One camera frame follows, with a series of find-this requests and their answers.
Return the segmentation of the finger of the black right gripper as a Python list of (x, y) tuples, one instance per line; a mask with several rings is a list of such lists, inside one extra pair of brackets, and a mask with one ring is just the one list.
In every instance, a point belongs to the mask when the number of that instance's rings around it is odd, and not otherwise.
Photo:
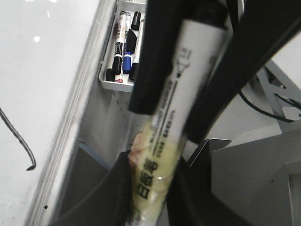
[(299, 0), (248, 0), (221, 61), (189, 114), (187, 139), (200, 143), (233, 97), (300, 30)]
[(181, 29), (182, 20), (195, 9), (193, 0), (149, 0), (144, 19), (143, 43), (129, 110), (154, 113)]

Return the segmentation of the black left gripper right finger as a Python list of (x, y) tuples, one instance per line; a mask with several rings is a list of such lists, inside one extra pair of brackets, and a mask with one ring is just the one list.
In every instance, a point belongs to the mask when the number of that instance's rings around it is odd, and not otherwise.
[(180, 162), (167, 195), (171, 226), (250, 226), (223, 204), (188, 167)]

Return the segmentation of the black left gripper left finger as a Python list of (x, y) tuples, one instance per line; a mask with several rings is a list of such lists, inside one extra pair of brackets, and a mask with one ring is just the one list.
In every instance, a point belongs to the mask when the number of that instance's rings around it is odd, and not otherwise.
[(51, 226), (124, 226), (130, 209), (129, 152), (119, 154), (109, 173), (80, 203)]

